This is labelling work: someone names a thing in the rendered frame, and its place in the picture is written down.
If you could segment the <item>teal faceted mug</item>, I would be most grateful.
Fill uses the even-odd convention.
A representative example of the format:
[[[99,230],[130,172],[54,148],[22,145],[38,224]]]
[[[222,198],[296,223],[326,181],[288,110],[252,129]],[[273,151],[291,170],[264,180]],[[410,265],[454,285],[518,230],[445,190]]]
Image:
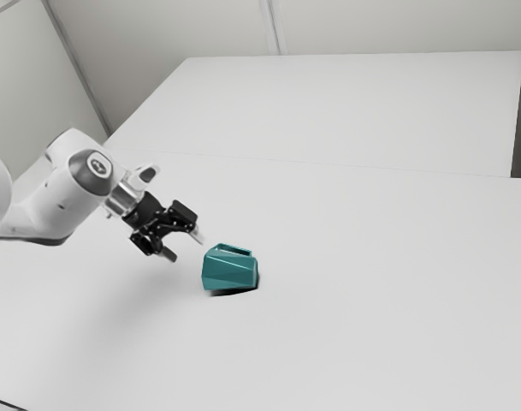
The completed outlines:
[[[248,291],[259,283],[252,250],[218,243],[204,254],[201,282],[205,291]]]

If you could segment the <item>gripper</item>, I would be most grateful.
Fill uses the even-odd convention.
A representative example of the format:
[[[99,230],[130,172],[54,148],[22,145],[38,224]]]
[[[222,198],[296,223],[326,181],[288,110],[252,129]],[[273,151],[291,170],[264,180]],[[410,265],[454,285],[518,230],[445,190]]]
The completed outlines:
[[[158,235],[161,238],[172,233],[186,233],[198,244],[204,244],[204,236],[198,226],[198,215],[181,203],[174,200],[170,207],[164,207],[157,198],[146,191],[142,200],[123,218],[122,221],[131,228],[131,242],[146,256],[156,255],[169,261],[176,261],[177,255],[154,233],[142,233],[138,230],[152,219],[157,221]]]

